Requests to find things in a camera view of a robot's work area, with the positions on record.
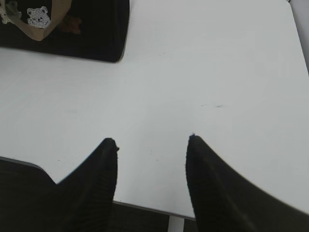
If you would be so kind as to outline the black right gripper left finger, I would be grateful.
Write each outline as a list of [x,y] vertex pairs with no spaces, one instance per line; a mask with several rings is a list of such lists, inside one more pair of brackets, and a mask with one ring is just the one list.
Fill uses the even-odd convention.
[[119,148],[104,139],[49,193],[44,207],[48,232],[104,232],[112,208]]

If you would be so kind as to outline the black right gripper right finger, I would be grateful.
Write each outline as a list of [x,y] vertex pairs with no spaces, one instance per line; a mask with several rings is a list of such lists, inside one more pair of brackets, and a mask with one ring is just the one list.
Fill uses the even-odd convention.
[[308,214],[241,176],[195,134],[188,140],[186,181],[200,232],[307,232]]

